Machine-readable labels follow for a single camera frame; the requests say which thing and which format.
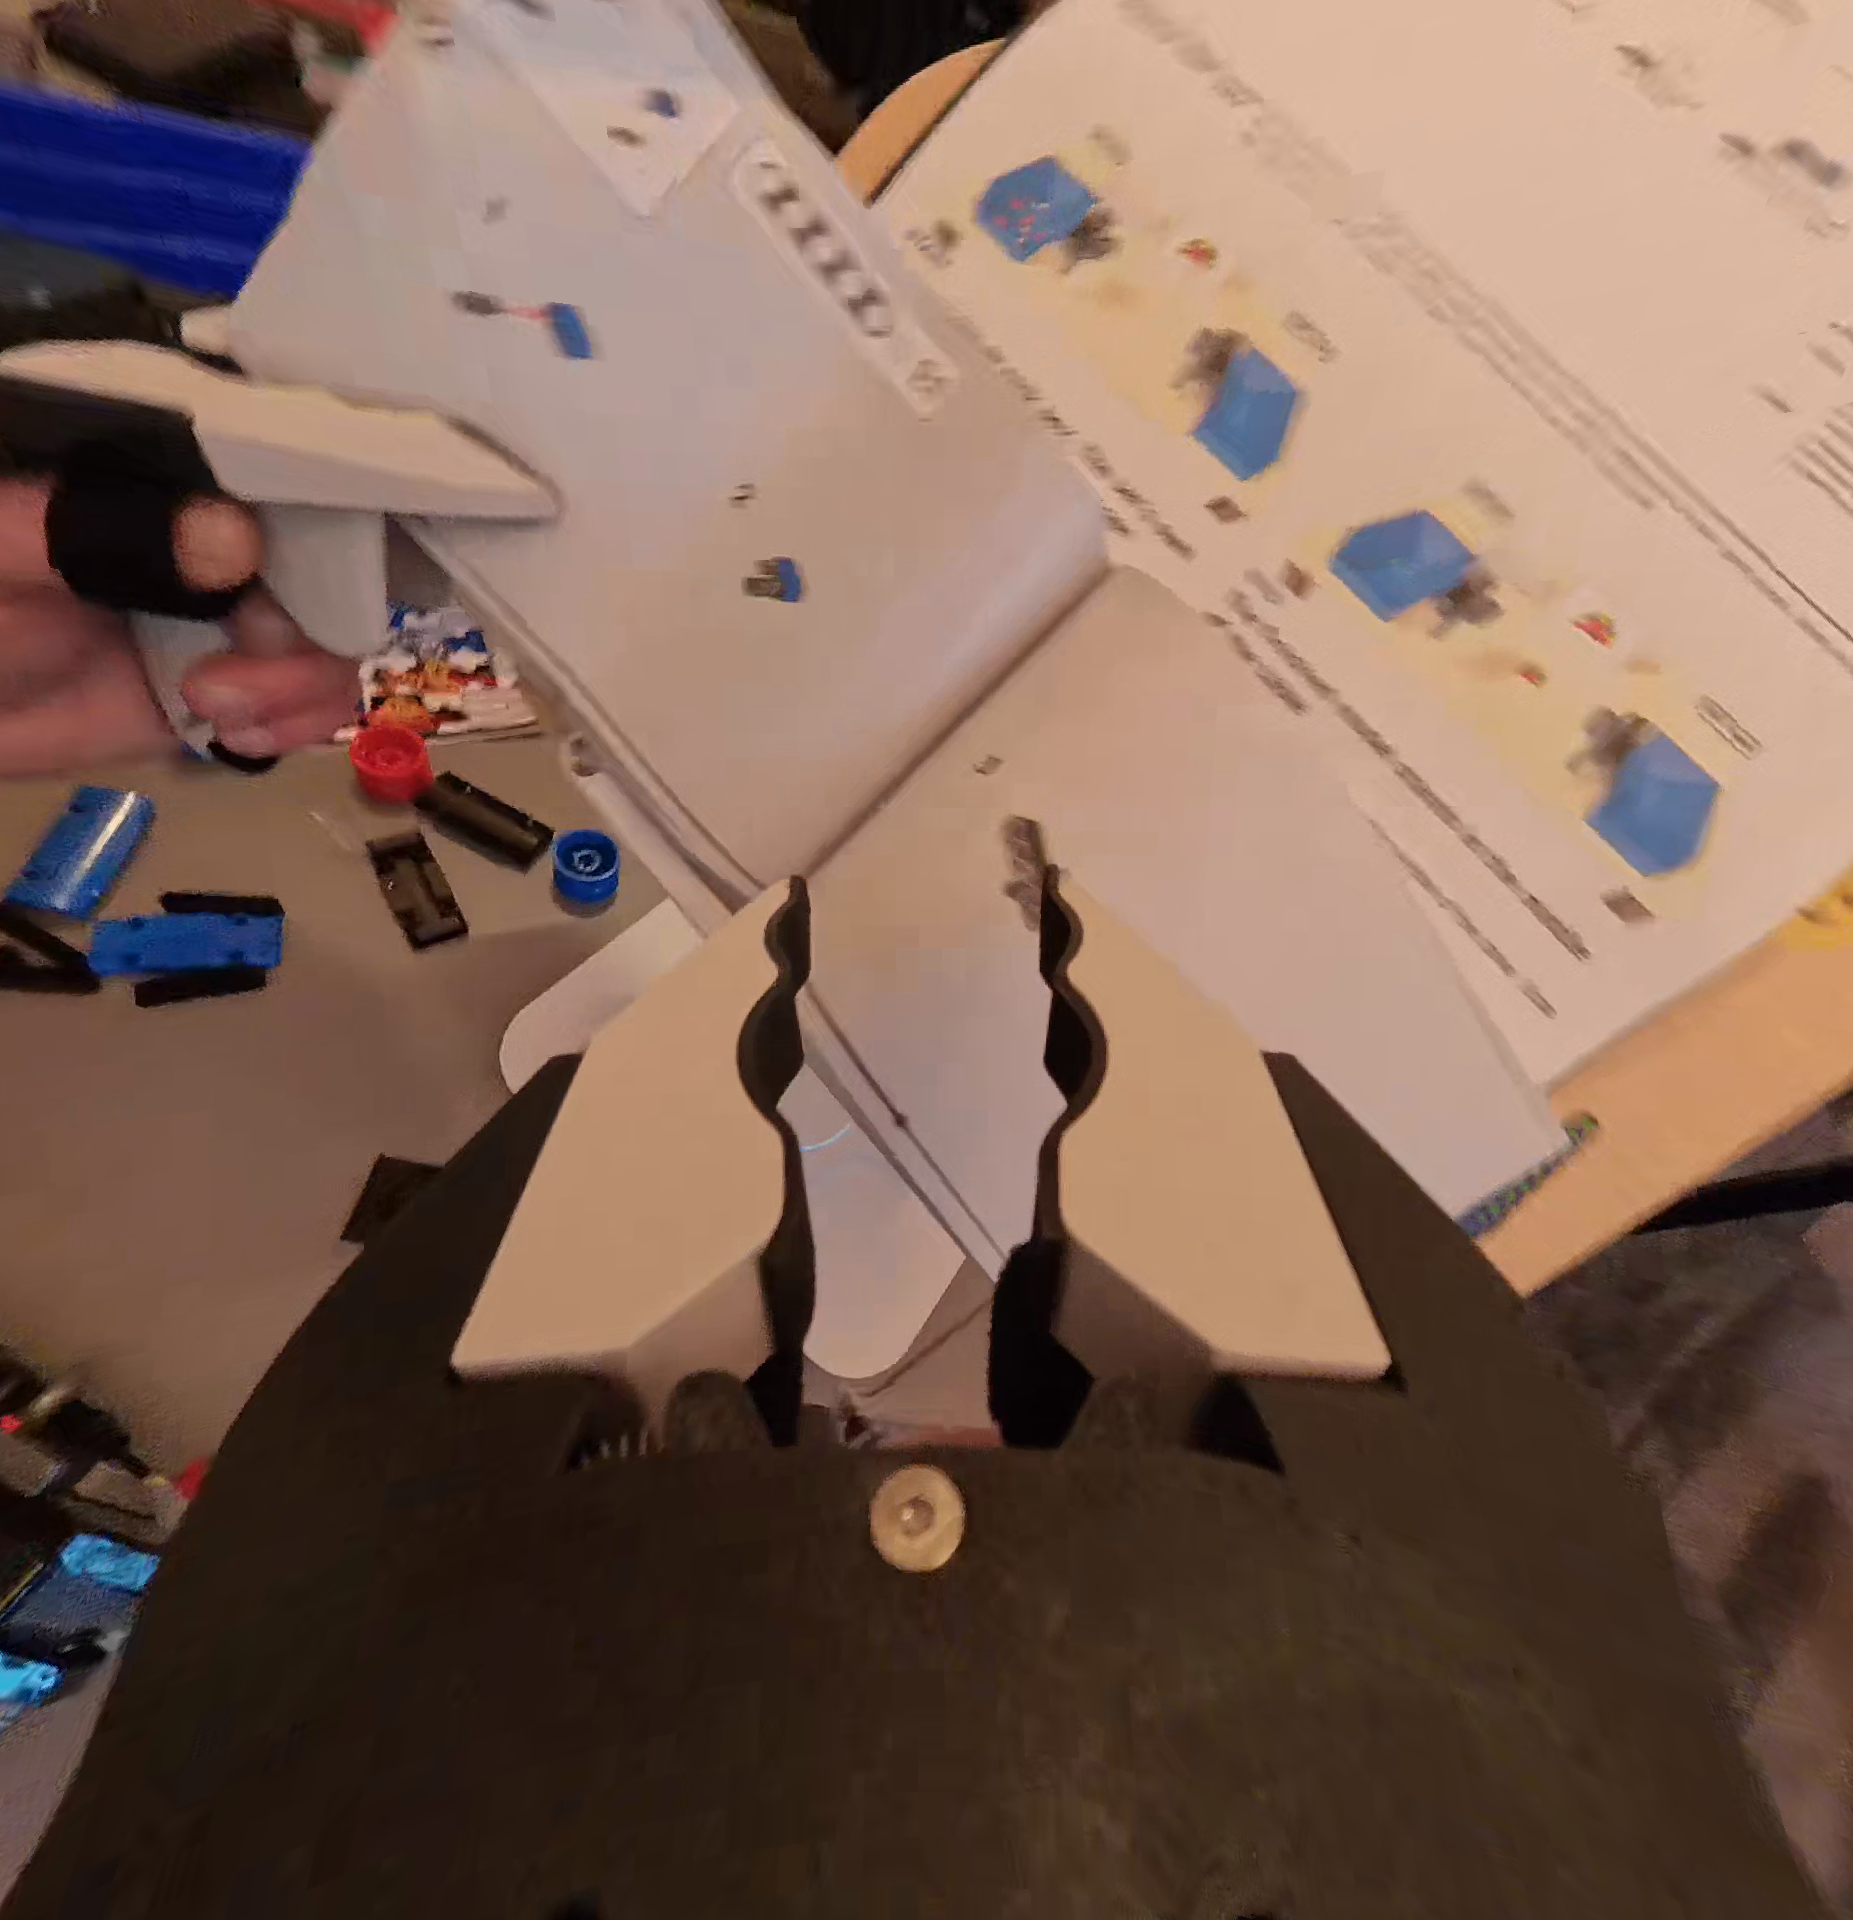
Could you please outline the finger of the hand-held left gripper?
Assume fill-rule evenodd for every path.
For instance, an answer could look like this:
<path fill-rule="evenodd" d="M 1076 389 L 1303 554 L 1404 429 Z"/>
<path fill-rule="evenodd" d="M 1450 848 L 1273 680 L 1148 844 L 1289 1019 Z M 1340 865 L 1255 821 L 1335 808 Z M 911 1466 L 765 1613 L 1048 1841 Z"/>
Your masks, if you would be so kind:
<path fill-rule="evenodd" d="M 154 343 L 0 351 L 0 403 L 61 435 L 183 426 L 230 495 L 393 516 L 553 521 L 557 495 L 453 420 L 255 382 Z"/>

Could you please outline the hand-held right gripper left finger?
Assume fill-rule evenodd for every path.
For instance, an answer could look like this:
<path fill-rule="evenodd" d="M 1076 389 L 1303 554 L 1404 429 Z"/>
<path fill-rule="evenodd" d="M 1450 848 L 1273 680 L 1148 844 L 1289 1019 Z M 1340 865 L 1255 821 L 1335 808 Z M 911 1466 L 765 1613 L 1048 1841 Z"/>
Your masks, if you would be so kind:
<path fill-rule="evenodd" d="M 458 1343 L 461 1381 L 585 1373 L 658 1424 L 695 1373 L 801 1424 L 815 1236 L 783 1106 L 810 889 L 783 878 L 585 1046 Z"/>

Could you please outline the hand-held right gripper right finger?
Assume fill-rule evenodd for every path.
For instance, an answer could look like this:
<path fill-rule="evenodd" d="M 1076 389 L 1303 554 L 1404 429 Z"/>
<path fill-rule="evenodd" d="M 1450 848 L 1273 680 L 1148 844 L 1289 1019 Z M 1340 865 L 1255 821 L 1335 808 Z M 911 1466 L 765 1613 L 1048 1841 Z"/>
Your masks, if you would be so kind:
<path fill-rule="evenodd" d="M 1251 1036 L 1055 865 L 1039 911 L 1060 1112 L 993 1291 L 992 1421 L 1030 1452 L 1273 1452 L 1251 1381 L 1392 1360 L 1296 1120 Z"/>

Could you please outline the black blue toy car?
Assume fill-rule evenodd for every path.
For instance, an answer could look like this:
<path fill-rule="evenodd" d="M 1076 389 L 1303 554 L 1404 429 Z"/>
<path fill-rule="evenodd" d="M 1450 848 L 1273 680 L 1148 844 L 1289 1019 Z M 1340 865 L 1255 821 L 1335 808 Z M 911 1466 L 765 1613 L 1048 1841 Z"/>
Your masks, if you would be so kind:
<path fill-rule="evenodd" d="M 183 1511 L 77 1376 L 0 1343 L 0 1743 L 121 1652 Z"/>

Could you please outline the instruction book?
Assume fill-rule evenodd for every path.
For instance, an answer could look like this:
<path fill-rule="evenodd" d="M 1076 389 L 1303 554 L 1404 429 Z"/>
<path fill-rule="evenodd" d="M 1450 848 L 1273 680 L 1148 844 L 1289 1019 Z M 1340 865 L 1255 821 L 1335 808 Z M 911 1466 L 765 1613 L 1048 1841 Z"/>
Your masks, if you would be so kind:
<path fill-rule="evenodd" d="M 453 414 L 422 516 L 963 1251 L 1052 1094 L 1002 821 L 1460 1211 L 1853 861 L 1853 578 L 1752 365 L 1812 252 L 1506 3 L 1063 3 L 879 206 L 705 3 L 461 3 L 322 133 L 254 376 Z"/>

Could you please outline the light grey desk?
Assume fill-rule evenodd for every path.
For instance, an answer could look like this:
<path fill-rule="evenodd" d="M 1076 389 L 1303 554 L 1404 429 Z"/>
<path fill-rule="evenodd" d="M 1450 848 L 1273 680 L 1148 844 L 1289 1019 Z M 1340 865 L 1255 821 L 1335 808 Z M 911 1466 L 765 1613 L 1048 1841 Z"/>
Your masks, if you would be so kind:
<path fill-rule="evenodd" d="M 450 1646 L 533 1549 L 500 1499 L 553 1494 L 603 1388 L 477 1405 L 453 1339 L 573 1064 L 506 1103 L 502 1039 L 546 989 L 663 901 L 628 844 L 621 896 L 573 912 L 531 872 L 446 840 L 472 936 L 410 950 L 366 840 L 422 816 L 366 808 L 336 749 L 266 777 L 169 770 L 121 889 L 268 894 L 288 948 L 254 993 L 161 1008 L 0 991 L 0 1338 L 98 1364 L 141 1452 L 216 1466 L 161 1553 L 114 1669 L 40 1715 L 54 1798 L 0 1916 L 315 1916 L 366 1878 L 446 1883 L 442 1815 L 473 1803 Z M 440 1176 L 369 1245 L 339 1241 L 387 1154 Z"/>

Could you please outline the person's left hand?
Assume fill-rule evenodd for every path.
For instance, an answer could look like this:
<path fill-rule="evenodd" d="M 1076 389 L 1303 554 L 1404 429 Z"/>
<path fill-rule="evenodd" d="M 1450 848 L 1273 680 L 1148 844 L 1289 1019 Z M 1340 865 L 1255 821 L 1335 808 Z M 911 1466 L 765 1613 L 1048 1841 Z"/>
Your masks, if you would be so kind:
<path fill-rule="evenodd" d="M 50 483 L 0 478 L 0 781 L 61 778 L 178 749 L 121 612 L 80 602 L 50 563 Z M 359 666 L 322 650 L 254 590 L 225 648 L 183 683 L 191 716 L 241 758 L 331 740 L 355 714 Z"/>

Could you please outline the white book stand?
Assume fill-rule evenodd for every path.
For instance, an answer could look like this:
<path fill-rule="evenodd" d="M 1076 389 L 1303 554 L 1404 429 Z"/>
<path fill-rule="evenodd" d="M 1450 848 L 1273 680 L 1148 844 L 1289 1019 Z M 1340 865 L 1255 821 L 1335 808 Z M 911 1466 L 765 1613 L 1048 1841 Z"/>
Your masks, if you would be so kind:
<path fill-rule="evenodd" d="M 506 1087 L 523 1090 L 554 1057 L 583 1052 L 695 948 L 698 931 L 673 901 L 618 931 L 507 1022 Z M 815 1236 L 815 1314 L 805 1357 L 840 1384 L 889 1388 L 966 1255 L 812 1069 L 796 1077 L 783 1112 L 801 1139 Z"/>

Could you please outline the blue storage bin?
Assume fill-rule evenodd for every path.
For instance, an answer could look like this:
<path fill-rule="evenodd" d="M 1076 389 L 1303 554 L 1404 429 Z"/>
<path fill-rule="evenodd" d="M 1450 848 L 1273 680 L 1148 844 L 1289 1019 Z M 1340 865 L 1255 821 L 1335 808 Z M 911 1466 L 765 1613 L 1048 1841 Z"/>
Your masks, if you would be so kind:
<path fill-rule="evenodd" d="M 277 131 L 0 80 L 0 238 L 230 298 L 285 224 L 309 154 Z"/>

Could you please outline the black square tile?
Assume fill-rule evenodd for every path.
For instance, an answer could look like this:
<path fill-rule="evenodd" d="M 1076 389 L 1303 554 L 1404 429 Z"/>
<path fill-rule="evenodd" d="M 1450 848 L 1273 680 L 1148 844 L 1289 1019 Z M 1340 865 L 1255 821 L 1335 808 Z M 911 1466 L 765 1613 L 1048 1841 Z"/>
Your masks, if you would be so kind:
<path fill-rule="evenodd" d="M 380 1154 L 339 1227 L 339 1241 L 350 1245 L 369 1245 L 387 1225 L 410 1207 L 410 1201 L 432 1185 L 437 1162 L 415 1162 Z"/>

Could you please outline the small red wheel hub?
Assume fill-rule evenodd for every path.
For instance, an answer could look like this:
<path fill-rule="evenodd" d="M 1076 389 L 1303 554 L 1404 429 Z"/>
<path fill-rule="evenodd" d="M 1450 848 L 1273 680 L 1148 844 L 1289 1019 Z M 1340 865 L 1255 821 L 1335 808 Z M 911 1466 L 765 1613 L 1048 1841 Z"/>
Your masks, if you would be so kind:
<path fill-rule="evenodd" d="M 363 725 L 350 738 L 355 785 L 377 808 L 410 808 L 432 785 L 430 745 L 401 725 Z"/>

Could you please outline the black curved panel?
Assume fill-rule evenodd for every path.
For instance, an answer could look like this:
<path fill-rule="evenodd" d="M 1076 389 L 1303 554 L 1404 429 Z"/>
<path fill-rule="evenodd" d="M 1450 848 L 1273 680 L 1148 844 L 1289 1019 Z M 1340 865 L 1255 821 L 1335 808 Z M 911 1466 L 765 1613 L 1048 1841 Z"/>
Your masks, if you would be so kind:
<path fill-rule="evenodd" d="M 458 894 L 425 831 L 366 840 L 373 886 L 410 950 L 461 944 L 472 936 Z"/>
<path fill-rule="evenodd" d="M 554 844 L 554 828 L 549 821 L 458 773 L 437 773 L 415 793 L 410 808 L 450 831 L 450 838 L 514 872 L 536 865 Z"/>

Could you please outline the blue curved panel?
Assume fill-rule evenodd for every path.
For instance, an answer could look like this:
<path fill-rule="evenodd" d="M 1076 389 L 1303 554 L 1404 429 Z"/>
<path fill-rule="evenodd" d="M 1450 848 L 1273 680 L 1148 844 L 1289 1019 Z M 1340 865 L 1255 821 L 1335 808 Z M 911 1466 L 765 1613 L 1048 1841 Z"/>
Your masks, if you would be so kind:
<path fill-rule="evenodd" d="M 149 912 L 98 923 L 89 961 L 101 977 L 268 973 L 285 948 L 288 918 L 273 912 Z"/>
<path fill-rule="evenodd" d="M 5 889 L 5 901 L 74 923 L 98 915 L 143 850 L 154 818 L 157 804 L 143 792 L 77 785 Z"/>

